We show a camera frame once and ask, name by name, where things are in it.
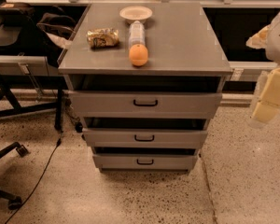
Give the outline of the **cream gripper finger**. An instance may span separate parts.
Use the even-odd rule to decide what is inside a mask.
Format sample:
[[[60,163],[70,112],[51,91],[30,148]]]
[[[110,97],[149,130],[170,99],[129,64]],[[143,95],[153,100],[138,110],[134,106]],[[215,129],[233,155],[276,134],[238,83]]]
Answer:
[[[280,112],[280,66],[259,76],[250,105],[249,125],[262,128]]]
[[[257,33],[249,37],[245,44],[252,49],[265,49],[267,46],[268,31],[269,26],[263,27]]]

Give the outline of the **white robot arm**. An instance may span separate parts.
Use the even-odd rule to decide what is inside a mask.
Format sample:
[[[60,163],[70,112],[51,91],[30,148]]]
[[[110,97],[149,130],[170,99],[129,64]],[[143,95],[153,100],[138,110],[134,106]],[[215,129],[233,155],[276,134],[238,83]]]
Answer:
[[[260,73],[251,101],[249,125],[261,128],[280,112],[280,12],[269,25],[250,37],[246,45],[265,49],[267,59],[277,64],[271,72]]]

